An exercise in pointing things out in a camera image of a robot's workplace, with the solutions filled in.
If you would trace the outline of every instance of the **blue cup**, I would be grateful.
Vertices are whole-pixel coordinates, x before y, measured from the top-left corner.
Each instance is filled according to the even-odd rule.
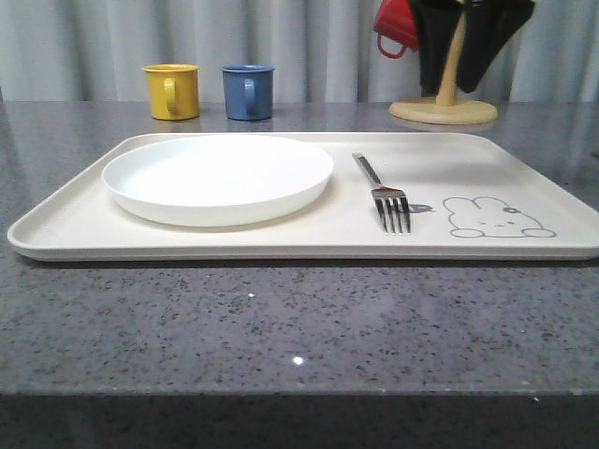
[[[272,65],[225,65],[222,70],[229,119],[272,117]]]

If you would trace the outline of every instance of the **yellow cup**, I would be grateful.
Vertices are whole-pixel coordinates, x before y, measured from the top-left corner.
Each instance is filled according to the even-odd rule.
[[[185,120],[199,115],[197,65],[146,65],[143,70],[148,79],[150,105],[155,119]]]

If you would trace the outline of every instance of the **red cup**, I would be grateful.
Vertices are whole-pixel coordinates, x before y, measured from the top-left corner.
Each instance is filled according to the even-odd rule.
[[[378,50],[388,58],[401,58],[409,48],[418,50],[418,34],[414,15],[408,0],[383,0],[374,19],[374,31],[378,33]],[[383,48],[383,36],[402,44],[402,49],[391,53]]]

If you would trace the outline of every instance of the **countertop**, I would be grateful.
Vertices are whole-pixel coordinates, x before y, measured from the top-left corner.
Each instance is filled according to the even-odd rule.
[[[102,154],[156,132],[464,132],[599,210],[598,104],[499,105],[496,122],[472,126],[387,107],[278,104],[248,123],[204,104],[199,118],[160,122],[145,103],[0,102],[0,394],[545,395],[595,408],[597,259],[52,264],[7,242]]]

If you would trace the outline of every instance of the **tray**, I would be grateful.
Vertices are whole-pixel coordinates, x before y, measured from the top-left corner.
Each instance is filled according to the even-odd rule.
[[[108,161],[142,145],[204,134],[130,138],[8,230],[15,251],[44,261],[434,258],[586,259],[599,255],[599,213],[488,139],[454,133],[260,133],[312,142],[335,163],[324,194],[258,224],[193,228],[121,209],[100,180]],[[353,160],[363,152],[401,187],[413,232],[388,236]]]

